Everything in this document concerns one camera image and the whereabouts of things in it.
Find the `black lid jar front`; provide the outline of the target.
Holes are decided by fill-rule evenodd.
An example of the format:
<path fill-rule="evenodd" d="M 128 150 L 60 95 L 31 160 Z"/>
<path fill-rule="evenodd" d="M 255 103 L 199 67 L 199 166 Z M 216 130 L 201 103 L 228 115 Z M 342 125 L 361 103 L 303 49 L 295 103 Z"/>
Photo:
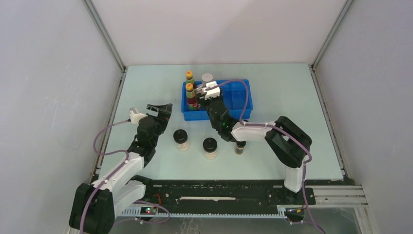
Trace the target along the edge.
<path fill-rule="evenodd" d="M 204 157 L 213 160 L 217 157 L 217 141 L 212 137 L 208 137 L 203 141 Z"/>

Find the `black lid jar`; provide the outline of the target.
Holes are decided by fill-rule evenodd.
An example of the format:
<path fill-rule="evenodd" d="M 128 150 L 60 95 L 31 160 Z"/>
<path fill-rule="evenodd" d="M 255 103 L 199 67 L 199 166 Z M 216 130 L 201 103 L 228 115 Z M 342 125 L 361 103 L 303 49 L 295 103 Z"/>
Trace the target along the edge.
<path fill-rule="evenodd" d="M 213 160 L 217 157 L 217 141 L 212 137 L 208 137 L 203 141 L 204 157 Z"/>
<path fill-rule="evenodd" d="M 180 151 L 186 151 L 190 147 L 190 142 L 188 139 L 188 134 L 183 129 L 178 129 L 173 133 L 173 139 L 177 144 L 177 148 Z"/>

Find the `red sauce bottle yellow cap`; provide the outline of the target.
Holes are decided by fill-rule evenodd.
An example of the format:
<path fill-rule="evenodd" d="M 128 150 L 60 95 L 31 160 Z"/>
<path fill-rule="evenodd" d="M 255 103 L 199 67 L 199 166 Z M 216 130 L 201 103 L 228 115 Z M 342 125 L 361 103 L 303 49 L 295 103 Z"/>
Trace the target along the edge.
<path fill-rule="evenodd" d="M 187 83 L 185 85 L 186 88 L 186 100 L 187 106 L 190 111 L 197 111 L 198 110 L 198 101 L 196 97 L 196 93 L 194 91 L 194 87 L 192 83 Z"/>

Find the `small dark bottle front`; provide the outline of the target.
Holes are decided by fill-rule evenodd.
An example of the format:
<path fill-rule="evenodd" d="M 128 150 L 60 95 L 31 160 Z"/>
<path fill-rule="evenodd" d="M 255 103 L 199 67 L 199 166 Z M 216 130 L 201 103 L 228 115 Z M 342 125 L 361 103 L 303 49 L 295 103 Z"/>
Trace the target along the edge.
<path fill-rule="evenodd" d="M 245 146 L 246 146 L 245 141 L 236 142 L 235 153 L 238 155 L 241 155 L 244 152 Z"/>

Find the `red sauce bottle green label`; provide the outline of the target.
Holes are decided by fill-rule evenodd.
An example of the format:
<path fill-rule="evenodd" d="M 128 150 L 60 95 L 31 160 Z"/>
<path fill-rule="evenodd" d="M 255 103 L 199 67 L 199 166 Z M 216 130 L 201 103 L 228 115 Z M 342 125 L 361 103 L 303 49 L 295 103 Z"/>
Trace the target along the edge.
<path fill-rule="evenodd" d="M 186 71 L 186 84 L 189 84 L 189 83 L 192 84 L 194 89 L 197 87 L 192 71 Z"/>

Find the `silver lid jar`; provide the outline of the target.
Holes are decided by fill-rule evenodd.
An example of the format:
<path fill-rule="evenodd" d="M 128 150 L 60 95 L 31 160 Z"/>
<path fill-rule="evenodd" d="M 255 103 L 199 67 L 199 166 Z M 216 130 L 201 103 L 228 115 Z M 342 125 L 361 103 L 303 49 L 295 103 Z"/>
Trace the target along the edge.
<path fill-rule="evenodd" d="M 207 83 L 212 82 L 213 80 L 213 75 L 210 73 L 206 73 L 201 76 L 201 81 L 203 85 L 206 85 Z"/>

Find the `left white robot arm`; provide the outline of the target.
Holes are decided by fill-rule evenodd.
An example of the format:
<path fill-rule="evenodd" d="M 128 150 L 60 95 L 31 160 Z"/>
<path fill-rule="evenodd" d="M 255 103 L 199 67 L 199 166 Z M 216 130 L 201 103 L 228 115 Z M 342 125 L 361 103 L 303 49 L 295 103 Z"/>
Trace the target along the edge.
<path fill-rule="evenodd" d="M 91 184 L 82 183 L 75 192 L 69 226 L 80 233 L 107 234 L 122 211 L 137 200 L 152 201 L 154 190 L 141 179 L 138 172 L 148 165 L 155 154 L 159 136 L 168 125 L 173 105 L 147 105 L 157 115 L 144 114 L 130 108 L 130 122 L 137 125 L 137 133 L 125 156 L 102 178 Z"/>

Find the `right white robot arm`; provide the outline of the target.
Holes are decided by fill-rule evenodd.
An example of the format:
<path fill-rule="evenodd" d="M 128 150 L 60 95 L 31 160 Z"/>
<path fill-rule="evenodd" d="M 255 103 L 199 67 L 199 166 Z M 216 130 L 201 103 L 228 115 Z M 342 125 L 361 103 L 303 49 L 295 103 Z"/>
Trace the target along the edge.
<path fill-rule="evenodd" d="M 254 123 L 232 117 L 222 97 L 200 97 L 201 107 L 206 110 L 211 126 L 227 142 L 266 142 L 283 163 L 285 180 L 283 197 L 295 204 L 303 197 L 306 165 L 312 160 L 312 140 L 300 127 L 285 116 L 276 121 Z"/>

